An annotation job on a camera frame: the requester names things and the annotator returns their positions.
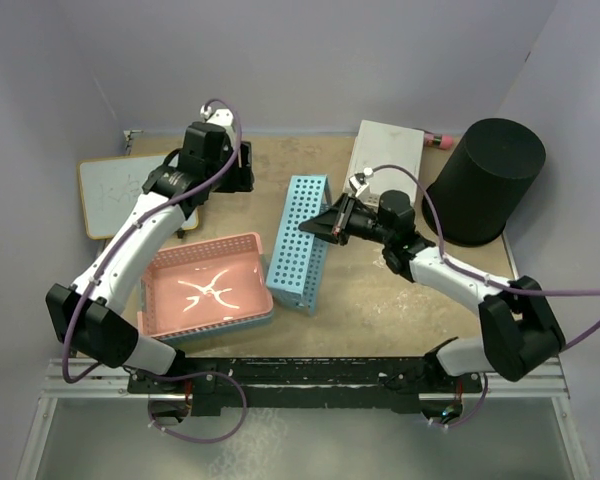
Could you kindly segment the blue perforated basket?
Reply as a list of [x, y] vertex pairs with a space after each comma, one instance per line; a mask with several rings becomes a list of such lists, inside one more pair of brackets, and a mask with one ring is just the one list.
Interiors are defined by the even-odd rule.
[[266, 278], [275, 300], [312, 315], [327, 256], [327, 243], [299, 226], [331, 204], [328, 177], [291, 177]]

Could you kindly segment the pink perforated basket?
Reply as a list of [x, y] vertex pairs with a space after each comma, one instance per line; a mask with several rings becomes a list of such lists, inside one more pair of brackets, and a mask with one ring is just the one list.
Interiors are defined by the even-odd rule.
[[175, 345], [271, 320], [255, 232], [160, 250], [139, 283], [138, 330]]

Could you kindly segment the large black plastic bin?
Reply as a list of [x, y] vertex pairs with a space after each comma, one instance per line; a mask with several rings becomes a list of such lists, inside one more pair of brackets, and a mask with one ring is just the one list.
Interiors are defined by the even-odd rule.
[[526, 126], [504, 118], [472, 124], [427, 188], [422, 214], [444, 239], [476, 247], [496, 239], [540, 174], [546, 150]]

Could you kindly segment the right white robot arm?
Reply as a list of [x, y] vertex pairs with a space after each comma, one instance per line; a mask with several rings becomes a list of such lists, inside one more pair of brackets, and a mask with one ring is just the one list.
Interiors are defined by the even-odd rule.
[[378, 243], [392, 273], [444, 294], [478, 317], [479, 336], [451, 339], [433, 350], [424, 376], [436, 391], [449, 390], [468, 373], [495, 372], [518, 381], [566, 345], [534, 279], [498, 277], [488, 285], [480, 270], [453, 270], [437, 245], [417, 231], [415, 211], [404, 192], [383, 193], [377, 210], [343, 194], [327, 210], [301, 222], [299, 229], [331, 244], [345, 245], [351, 237]]

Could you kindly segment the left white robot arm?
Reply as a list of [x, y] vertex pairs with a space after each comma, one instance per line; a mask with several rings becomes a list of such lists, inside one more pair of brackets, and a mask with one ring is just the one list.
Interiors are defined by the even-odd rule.
[[122, 313], [154, 255], [211, 192], [247, 190], [226, 177], [242, 145], [240, 122], [228, 109], [190, 124], [182, 146], [150, 172], [132, 212], [99, 257], [70, 286], [49, 289], [45, 302], [63, 346], [66, 382], [82, 378], [69, 372], [69, 357], [76, 351], [99, 365], [145, 371], [164, 392], [182, 387], [182, 353], [140, 334]]

